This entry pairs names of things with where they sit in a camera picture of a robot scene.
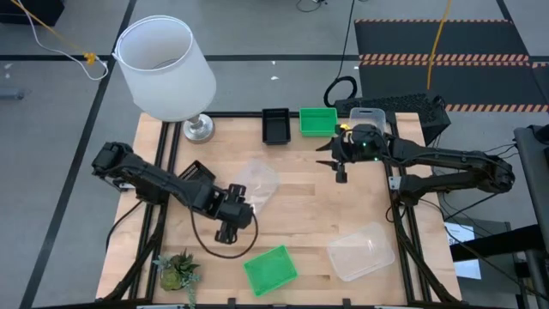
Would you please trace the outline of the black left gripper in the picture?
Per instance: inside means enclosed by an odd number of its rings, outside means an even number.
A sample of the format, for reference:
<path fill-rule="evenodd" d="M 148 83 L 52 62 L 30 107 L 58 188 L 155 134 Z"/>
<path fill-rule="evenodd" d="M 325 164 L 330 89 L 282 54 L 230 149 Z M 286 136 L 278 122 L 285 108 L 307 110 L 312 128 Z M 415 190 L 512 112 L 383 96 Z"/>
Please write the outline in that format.
<path fill-rule="evenodd" d="M 217 212 L 217 218 L 223 222 L 215 233 L 216 242 L 225 245 L 237 242 L 238 229 L 244 229 L 251 224 L 254 212 L 253 208 L 245 203 L 245 193 L 244 185 L 229 185 L 227 199 L 221 202 Z"/>

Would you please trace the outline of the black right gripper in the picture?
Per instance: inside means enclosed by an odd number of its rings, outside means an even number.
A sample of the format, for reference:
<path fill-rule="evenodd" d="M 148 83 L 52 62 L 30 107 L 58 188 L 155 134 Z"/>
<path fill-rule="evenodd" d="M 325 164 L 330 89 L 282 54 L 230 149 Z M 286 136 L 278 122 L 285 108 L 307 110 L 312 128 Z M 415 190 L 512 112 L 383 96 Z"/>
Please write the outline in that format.
<path fill-rule="evenodd" d="M 383 133 L 371 124 L 359 124 L 351 130 L 341 130 L 317 151 L 332 151 L 335 161 L 317 161 L 335 171 L 335 182 L 347 182 L 346 163 L 382 161 L 389 158 L 388 145 Z"/>

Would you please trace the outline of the clear plastic basket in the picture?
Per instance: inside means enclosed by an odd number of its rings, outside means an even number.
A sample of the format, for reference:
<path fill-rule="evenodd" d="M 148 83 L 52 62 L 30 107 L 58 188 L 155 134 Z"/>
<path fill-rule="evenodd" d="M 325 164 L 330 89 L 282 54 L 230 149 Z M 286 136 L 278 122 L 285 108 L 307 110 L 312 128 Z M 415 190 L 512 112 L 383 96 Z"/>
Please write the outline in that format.
<path fill-rule="evenodd" d="M 245 201 L 258 215 L 277 191 L 280 179 L 271 167 L 258 159 L 248 161 L 232 181 L 245 187 Z"/>
<path fill-rule="evenodd" d="M 378 108 L 354 107 L 350 111 L 348 124 L 351 128 L 359 124 L 371 124 L 384 133 L 385 111 Z"/>
<path fill-rule="evenodd" d="M 330 242 L 327 253 L 335 273 L 344 282 L 354 281 L 395 261 L 392 245 L 383 227 L 376 222 Z"/>

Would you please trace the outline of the green plastic slotted basket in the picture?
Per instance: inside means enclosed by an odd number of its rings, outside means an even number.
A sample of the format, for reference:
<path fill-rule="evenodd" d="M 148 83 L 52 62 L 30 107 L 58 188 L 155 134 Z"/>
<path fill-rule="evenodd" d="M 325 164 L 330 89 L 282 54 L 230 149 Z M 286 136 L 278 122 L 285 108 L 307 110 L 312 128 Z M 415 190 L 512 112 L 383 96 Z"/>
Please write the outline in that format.
<path fill-rule="evenodd" d="M 299 129 L 305 137 L 333 136 L 337 119 L 337 111 L 332 107 L 301 108 L 299 110 Z"/>
<path fill-rule="evenodd" d="M 245 262 L 244 272 L 256 297 L 268 294 L 299 276 L 289 251 L 284 245 Z"/>

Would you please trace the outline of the small green succulent plant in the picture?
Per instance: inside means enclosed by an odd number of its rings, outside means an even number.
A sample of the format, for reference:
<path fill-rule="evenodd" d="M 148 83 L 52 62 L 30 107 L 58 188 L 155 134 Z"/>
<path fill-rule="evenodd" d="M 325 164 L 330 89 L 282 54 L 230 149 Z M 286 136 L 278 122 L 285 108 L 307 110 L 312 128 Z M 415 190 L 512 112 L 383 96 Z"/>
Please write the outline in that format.
<path fill-rule="evenodd" d="M 152 261 L 160 272 L 160 287 L 169 292 L 184 289 L 188 297 L 188 309 L 196 309 L 196 284 L 201 277 L 195 272 L 199 264 L 187 250 L 171 257 L 159 255 Z"/>

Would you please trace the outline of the black hazard-striped floor mat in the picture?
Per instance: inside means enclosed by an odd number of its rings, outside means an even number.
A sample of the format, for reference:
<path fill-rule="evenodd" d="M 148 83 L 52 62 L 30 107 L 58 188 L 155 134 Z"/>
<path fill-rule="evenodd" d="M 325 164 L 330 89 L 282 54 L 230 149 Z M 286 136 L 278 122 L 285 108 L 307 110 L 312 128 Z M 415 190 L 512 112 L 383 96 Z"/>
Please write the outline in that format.
<path fill-rule="evenodd" d="M 426 93 L 449 112 L 549 112 L 549 64 L 508 20 L 359 19 L 362 94 Z"/>

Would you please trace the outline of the white paper sheet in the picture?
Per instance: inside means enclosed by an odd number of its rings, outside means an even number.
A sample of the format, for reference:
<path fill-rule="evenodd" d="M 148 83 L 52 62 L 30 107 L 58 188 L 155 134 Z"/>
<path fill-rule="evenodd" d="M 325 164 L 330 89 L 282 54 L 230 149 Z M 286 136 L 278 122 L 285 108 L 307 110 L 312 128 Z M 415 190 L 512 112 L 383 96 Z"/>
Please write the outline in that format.
<path fill-rule="evenodd" d="M 470 226 L 461 226 L 456 223 L 444 223 L 449 232 L 447 236 L 450 245 L 457 245 L 458 242 L 465 242 L 475 239 L 474 230 Z M 458 277 L 480 280 L 480 263 L 478 259 L 454 262 L 455 272 Z"/>

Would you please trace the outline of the white shade table lamp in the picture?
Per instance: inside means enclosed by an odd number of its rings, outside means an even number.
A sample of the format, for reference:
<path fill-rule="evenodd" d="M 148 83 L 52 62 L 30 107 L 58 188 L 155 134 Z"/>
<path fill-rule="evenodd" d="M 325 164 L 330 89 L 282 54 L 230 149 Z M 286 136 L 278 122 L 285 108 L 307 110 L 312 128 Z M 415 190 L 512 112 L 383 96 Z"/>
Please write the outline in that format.
<path fill-rule="evenodd" d="M 203 112 L 217 83 L 189 26 L 169 15 L 151 15 L 128 26 L 112 54 L 134 103 L 158 120 L 183 124 L 193 143 L 214 136 L 214 121 Z"/>

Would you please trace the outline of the black metal beam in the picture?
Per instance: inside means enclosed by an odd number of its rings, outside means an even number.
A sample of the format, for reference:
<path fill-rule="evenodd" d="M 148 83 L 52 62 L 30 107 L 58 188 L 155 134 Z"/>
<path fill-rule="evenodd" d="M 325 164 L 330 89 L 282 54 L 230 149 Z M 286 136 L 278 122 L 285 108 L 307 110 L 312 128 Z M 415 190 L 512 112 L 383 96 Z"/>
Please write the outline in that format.
<path fill-rule="evenodd" d="M 521 227 L 450 246 L 454 262 L 476 259 L 477 256 L 472 251 L 483 258 L 488 258 L 529 250 L 549 252 L 549 234 L 544 234 L 539 225 Z"/>

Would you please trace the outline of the gray metal stand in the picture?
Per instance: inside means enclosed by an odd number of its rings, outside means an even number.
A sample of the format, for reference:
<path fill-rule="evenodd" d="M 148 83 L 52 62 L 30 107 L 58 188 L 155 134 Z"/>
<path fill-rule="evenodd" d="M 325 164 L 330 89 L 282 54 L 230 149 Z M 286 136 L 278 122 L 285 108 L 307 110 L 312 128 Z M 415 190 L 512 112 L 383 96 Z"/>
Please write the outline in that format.
<path fill-rule="evenodd" d="M 549 309 L 549 124 L 514 130 L 537 223 L 522 227 L 539 309 Z"/>

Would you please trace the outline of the black floor box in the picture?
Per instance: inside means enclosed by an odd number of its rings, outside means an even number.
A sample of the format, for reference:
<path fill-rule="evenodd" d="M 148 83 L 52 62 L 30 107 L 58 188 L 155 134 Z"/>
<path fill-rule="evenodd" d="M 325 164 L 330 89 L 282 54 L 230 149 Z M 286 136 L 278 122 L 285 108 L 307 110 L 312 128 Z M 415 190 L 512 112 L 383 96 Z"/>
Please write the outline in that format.
<path fill-rule="evenodd" d="M 64 0 L 21 0 L 30 14 L 47 26 L 55 26 L 65 9 Z M 29 24 L 25 12 L 11 0 L 0 0 L 0 22 L 8 24 Z"/>

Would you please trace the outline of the black metal table frame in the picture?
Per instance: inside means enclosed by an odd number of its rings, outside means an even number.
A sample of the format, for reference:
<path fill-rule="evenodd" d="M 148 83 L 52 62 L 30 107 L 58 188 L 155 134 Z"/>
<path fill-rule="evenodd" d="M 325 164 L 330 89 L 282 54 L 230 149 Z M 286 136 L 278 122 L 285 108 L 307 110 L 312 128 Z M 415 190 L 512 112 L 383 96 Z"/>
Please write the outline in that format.
<path fill-rule="evenodd" d="M 167 206 L 166 228 L 160 253 L 184 251 L 194 254 L 201 266 L 196 288 L 198 304 L 227 305 L 406 305 L 407 295 L 395 237 L 395 226 L 385 219 L 389 189 L 383 163 L 347 165 L 348 183 L 335 182 L 335 173 L 317 160 L 330 160 L 329 152 L 316 152 L 328 138 L 302 137 L 299 119 L 291 119 L 287 145 L 262 143 L 260 112 L 210 112 L 215 123 L 212 140 L 192 144 L 180 137 L 174 169 L 183 171 L 199 160 L 226 187 L 252 159 L 271 167 L 280 186 L 258 215 L 259 235 L 245 256 L 222 259 L 207 254 L 197 243 L 190 214 L 173 198 Z M 461 299 L 441 214 L 429 203 L 414 208 L 417 231 L 425 261 L 438 280 Z M 107 296 L 134 262 L 145 209 L 138 209 L 112 235 L 96 297 Z M 377 222 L 395 251 L 395 261 L 351 282 L 340 279 L 329 261 L 327 245 Z M 261 297 L 256 297 L 244 272 L 247 260 L 276 246 L 285 245 L 298 271 L 298 278 Z"/>

